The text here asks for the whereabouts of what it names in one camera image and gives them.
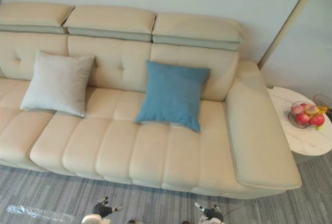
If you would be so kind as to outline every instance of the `fruit bowl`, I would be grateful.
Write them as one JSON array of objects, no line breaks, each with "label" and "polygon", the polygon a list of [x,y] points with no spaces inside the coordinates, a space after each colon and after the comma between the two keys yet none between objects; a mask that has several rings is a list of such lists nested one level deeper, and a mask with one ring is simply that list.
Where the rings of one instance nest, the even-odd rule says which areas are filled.
[{"label": "fruit bowl", "polygon": [[328,107],[324,104],[316,105],[309,102],[296,101],[292,104],[288,119],[297,128],[304,129],[309,126],[319,128],[325,122],[323,114],[327,110]]}]

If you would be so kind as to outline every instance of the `apple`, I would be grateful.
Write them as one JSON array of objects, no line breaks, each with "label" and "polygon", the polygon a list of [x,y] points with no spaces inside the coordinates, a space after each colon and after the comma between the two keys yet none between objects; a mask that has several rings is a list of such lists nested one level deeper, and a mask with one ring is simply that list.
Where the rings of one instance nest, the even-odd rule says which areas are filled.
[{"label": "apple", "polygon": [[293,106],[292,107],[292,114],[293,115],[298,115],[300,113],[303,113],[305,111],[304,107],[301,105]]},{"label": "apple", "polygon": [[313,115],[319,113],[319,108],[314,104],[307,104],[305,106],[305,113],[308,115]]},{"label": "apple", "polygon": [[296,116],[296,122],[298,124],[307,124],[309,122],[310,118],[306,114],[298,114]]},{"label": "apple", "polygon": [[309,124],[314,127],[320,127],[325,122],[325,117],[322,114],[317,114],[309,120]]}]

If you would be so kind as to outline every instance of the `marble tabletop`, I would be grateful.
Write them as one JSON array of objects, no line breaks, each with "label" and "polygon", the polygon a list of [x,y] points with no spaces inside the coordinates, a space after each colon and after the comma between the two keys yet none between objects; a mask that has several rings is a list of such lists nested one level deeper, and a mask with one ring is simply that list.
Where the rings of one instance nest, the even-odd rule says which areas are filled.
[{"label": "marble tabletop", "polygon": [[319,131],[315,127],[297,128],[288,120],[293,102],[313,103],[312,100],[287,88],[274,87],[268,89],[268,92],[292,151],[307,156],[319,156],[332,149],[332,123],[327,115],[324,115],[325,122]]}]

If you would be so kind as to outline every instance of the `light gray pillow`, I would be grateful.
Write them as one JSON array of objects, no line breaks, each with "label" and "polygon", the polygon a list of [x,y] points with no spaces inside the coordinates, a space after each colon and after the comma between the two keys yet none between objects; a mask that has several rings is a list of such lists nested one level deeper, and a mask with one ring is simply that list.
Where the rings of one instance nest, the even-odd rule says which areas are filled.
[{"label": "light gray pillow", "polygon": [[84,117],[94,57],[63,57],[37,52],[34,74],[21,109],[53,109]]}]

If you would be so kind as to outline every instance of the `gray carpet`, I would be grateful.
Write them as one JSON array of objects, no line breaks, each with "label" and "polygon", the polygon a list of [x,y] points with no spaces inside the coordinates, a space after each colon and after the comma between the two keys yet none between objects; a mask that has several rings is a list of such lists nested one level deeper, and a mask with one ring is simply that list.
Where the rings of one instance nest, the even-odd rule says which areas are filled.
[{"label": "gray carpet", "polygon": [[[235,209],[225,217],[226,224],[332,223],[332,152],[300,164],[299,170],[303,180],[300,189],[260,199],[235,200],[0,166],[0,223],[80,223],[105,195],[111,206],[125,206],[110,216],[112,224],[128,219],[150,224],[189,220],[194,224],[201,216],[193,206],[195,201],[206,207],[216,203],[223,213]],[[67,214],[67,221],[12,214],[7,212],[9,205],[57,212],[57,219]]]}]

